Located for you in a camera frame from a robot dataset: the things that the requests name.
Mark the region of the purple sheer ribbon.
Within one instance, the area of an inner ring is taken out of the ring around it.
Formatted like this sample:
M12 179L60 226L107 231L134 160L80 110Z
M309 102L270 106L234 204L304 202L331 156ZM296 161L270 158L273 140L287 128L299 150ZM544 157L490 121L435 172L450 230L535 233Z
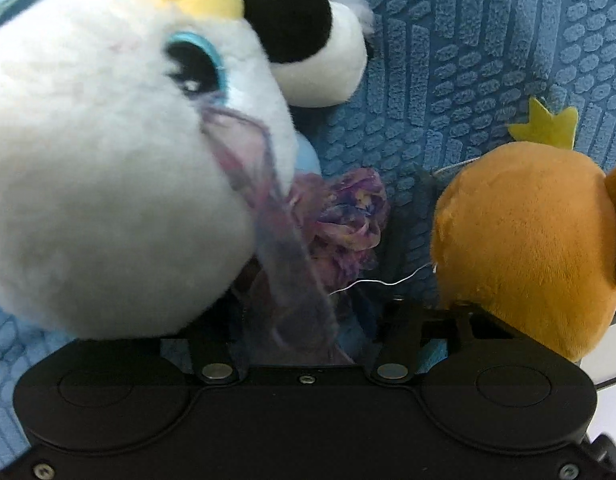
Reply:
M257 365L347 365L361 360L375 316L346 294L373 268L389 216L381 177L359 168L334 179L299 174L283 191L272 134L220 104L196 102L201 132L255 226L241 346Z

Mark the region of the brown bear plush blue shirt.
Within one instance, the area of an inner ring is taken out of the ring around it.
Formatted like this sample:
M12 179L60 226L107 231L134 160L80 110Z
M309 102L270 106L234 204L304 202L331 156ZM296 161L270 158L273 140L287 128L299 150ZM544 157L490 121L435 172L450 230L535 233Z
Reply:
M430 237L440 307L476 304L572 362L616 312L616 167L575 151L577 125L529 98L511 142L442 191Z

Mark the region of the white blue plush toy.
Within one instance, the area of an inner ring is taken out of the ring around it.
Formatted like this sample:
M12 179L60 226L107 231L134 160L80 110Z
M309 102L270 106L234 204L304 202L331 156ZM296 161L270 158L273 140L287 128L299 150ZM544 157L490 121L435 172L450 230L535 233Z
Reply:
M174 333L253 255L204 104L297 133L243 0L38 0L0 26L0 308L43 330Z

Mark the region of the blue quilted bed cover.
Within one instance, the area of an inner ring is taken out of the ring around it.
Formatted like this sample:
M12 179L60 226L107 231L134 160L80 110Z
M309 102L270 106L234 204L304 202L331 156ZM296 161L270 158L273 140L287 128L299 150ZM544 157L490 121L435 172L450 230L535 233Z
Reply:
M577 146L616 164L616 0L369 0L377 57L352 101L298 115L327 174L373 166L397 205L414 167L506 140L527 96L580 113Z

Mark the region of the black white panda plush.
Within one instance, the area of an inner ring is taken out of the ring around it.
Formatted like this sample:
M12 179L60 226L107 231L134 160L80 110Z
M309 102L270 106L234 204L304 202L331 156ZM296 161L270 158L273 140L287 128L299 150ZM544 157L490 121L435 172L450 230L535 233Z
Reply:
M350 100L371 57L367 0L244 0L287 103L323 108Z

